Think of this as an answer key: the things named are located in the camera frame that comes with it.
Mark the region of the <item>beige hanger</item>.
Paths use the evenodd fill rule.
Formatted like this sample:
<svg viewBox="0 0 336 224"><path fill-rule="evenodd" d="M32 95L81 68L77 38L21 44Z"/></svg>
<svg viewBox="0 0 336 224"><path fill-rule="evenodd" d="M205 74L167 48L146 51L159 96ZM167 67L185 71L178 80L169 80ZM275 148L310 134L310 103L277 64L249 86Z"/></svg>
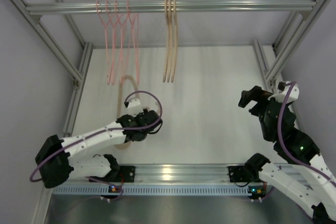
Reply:
<svg viewBox="0 0 336 224"><path fill-rule="evenodd" d="M169 61L168 61L168 69L167 69L167 81L170 82L171 79L171 69L172 69L172 54L173 54L173 16L172 16L172 0L170 0L169 4L169 18L170 18L170 46L169 46Z"/></svg>
<svg viewBox="0 0 336 224"><path fill-rule="evenodd" d="M130 75L122 76L123 80L129 80L132 83L134 91L138 91L138 84L135 79ZM118 85L118 103L117 103L117 118L121 116L121 107L122 107L122 98L123 98L123 82L120 81ZM115 148L118 150L126 150L131 145L131 142L115 145Z"/></svg>
<svg viewBox="0 0 336 224"><path fill-rule="evenodd" d="M173 0L173 21L174 21L174 40L173 40L173 59L172 59L172 73L171 73L171 82L174 82L175 72L176 72L176 63L177 63L177 51L178 51L178 21L177 21L177 5L176 0Z"/></svg>
<svg viewBox="0 0 336 224"><path fill-rule="evenodd" d="M166 20L166 41L165 41L165 59L164 59L164 71L163 71L163 83L166 82L168 61L169 61L169 46L170 46L170 18L169 18L169 4L170 0L164 1L164 15Z"/></svg>

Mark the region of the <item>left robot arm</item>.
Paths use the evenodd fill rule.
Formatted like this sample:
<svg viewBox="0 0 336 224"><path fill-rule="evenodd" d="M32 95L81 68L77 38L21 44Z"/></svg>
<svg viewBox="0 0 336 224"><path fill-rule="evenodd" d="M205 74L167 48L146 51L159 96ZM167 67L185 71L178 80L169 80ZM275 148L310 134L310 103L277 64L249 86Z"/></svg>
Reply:
<svg viewBox="0 0 336 224"><path fill-rule="evenodd" d="M119 165L109 147L141 142L155 134L163 120L153 110L125 114L97 130L72 137L48 137L35 157L37 171L45 188L57 187L69 179L89 177L111 182L117 179Z"/></svg>

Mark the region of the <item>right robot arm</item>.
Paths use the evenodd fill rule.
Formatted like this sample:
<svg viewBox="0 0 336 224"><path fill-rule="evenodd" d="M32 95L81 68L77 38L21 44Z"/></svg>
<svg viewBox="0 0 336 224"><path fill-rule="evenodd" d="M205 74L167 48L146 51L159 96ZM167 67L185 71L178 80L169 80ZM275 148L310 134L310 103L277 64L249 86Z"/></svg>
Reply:
<svg viewBox="0 0 336 224"><path fill-rule="evenodd" d="M297 204L313 223L335 223L335 176L329 170L313 139L295 126L296 115L290 105L299 97L295 82L282 82L279 93L255 86L242 91L238 103L244 108L254 101L249 113L260 122L264 140L272 142L274 151L303 179L300 182L279 165L260 153L243 165L250 182L272 185Z"/></svg>

